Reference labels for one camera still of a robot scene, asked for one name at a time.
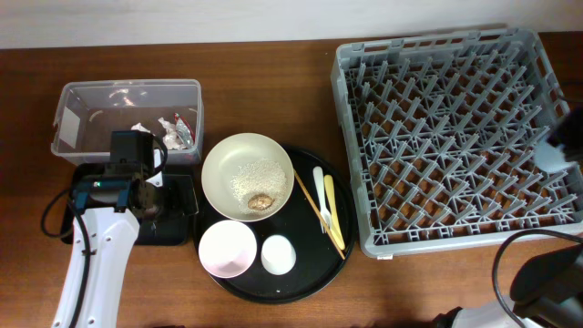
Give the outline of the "wooden chopstick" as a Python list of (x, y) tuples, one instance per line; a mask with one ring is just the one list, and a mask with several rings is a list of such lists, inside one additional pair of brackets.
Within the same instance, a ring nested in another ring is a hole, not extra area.
[(319, 222), (322, 224), (324, 231), (326, 232), (326, 234), (328, 235), (333, 247), (336, 249), (336, 251), (338, 252), (338, 254), (340, 255), (341, 259), (343, 261), (345, 261), (346, 257), (344, 252), (341, 250), (341, 248), (339, 247), (338, 243), (335, 241), (334, 237), (332, 236), (332, 232), (330, 230), (330, 228), (327, 226), (323, 216), (321, 215), (320, 211), (318, 210), (317, 206), (315, 205), (309, 191), (306, 189), (305, 185), (302, 182), (302, 179), (300, 178), (299, 174), (297, 173), (296, 170), (293, 171), (294, 173), (294, 178), (297, 181), (297, 183), (299, 184), (305, 198), (307, 199), (307, 201), (309, 202), (309, 204), (312, 207), (313, 212), (315, 213), (316, 217), (318, 218)]

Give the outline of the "white plastic fork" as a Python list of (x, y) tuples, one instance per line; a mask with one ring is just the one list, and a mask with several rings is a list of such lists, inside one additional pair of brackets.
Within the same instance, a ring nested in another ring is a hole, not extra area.
[(324, 226), (329, 228), (331, 224), (331, 213), (326, 206), (324, 175), (322, 168), (320, 166), (314, 167), (312, 170), (312, 175), (319, 201), (320, 213), (324, 221)]

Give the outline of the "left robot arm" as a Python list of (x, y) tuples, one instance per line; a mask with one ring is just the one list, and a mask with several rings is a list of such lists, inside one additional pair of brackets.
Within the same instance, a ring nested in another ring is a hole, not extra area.
[(104, 164), (83, 164), (61, 191), (72, 216), (72, 252), (55, 327), (113, 327), (135, 244), (169, 246), (189, 237), (198, 212), (193, 179), (164, 171), (163, 141), (138, 130), (115, 131)]

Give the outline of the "white cup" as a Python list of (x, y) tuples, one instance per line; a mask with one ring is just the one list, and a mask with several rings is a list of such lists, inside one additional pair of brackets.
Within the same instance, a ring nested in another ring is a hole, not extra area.
[(270, 274), (286, 274), (293, 268), (295, 262), (295, 249), (286, 237), (272, 235), (262, 244), (261, 264)]

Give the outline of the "large cream bowl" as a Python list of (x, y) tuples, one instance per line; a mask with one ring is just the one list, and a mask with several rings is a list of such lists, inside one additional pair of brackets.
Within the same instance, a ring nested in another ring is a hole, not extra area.
[[(254, 216), (240, 211), (230, 181), (240, 167), (259, 159), (278, 162), (286, 174), (288, 186), (283, 201), (273, 212)], [(285, 206), (293, 190), (293, 171), (290, 156), (278, 142), (261, 134), (240, 133), (212, 148), (202, 166), (201, 184), (208, 203), (219, 214), (232, 220), (254, 222), (275, 215)]]

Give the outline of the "light blue cup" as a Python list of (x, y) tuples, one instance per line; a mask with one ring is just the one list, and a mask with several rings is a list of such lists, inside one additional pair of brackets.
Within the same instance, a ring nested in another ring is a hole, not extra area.
[(565, 146), (552, 146), (543, 140), (534, 147), (534, 163), (542, 171), (552, 174), (574, 167), (577, 162), (567, 161)]

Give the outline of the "brown food piece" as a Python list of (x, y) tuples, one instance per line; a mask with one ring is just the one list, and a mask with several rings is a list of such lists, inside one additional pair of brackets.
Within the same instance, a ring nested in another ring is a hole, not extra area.
[(274, 198), (267, 194), (256, 194), (248, 201), (248, 208), (250, 210), (263, 211), (270, 208), (274, 203)]

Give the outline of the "small pink bowl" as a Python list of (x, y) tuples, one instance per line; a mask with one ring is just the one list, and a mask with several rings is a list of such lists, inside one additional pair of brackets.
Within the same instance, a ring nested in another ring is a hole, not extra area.
[(246, 272), (254, 263), (258, 242), (253, 230), (235, 220), (210, 226), (199, 242), (199, 260), (211, 275), (230, 279)]

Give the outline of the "white napkin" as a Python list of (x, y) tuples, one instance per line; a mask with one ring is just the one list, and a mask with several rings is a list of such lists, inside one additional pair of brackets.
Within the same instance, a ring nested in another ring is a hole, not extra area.
[(141, 123), (133, 125), (130, 129), (150, 133), (150, 130), (145, 128)]

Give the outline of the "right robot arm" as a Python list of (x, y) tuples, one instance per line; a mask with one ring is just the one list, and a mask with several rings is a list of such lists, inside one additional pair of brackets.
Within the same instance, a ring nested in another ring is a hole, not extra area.
[[(582, 105), (561, 118), (535, 147), (535, 165), (549, 174), (564, 173), (582, 162)], [(499, 264), (512, 242), (529, 235), (574, 243), (525, 262), (509, 295), (498, 283)], [(437, 315), (432, 327), (580, 327), (582, 325), (582, 238), (546, 229), (520, 231), (498, 248), (491, 271), (495, 302), (479, 308), (457, 307)]]

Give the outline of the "red silver snack wrapper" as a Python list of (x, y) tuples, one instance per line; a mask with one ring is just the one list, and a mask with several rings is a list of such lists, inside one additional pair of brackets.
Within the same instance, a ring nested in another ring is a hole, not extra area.
[(189, 123), (179, 114), (174, 114), (176, 131), (179, 139), (187, 149), (193, 149), (195, 146), (195, 133)]

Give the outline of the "pile of white rice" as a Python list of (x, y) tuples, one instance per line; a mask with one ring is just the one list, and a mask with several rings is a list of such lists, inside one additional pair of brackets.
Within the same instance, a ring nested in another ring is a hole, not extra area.
[[(273, 212), (283, 201), (288, 186), (287, 177), (281, 165), (270, 159), (259, 159), (240, 167), (233, 176), (230, 186), (239, 209), (244, 214), (254, 216)], [(274, 198), (273, 205), (267, 210), (250, 210), (249, 199), (256, 194), (267, 194)]]

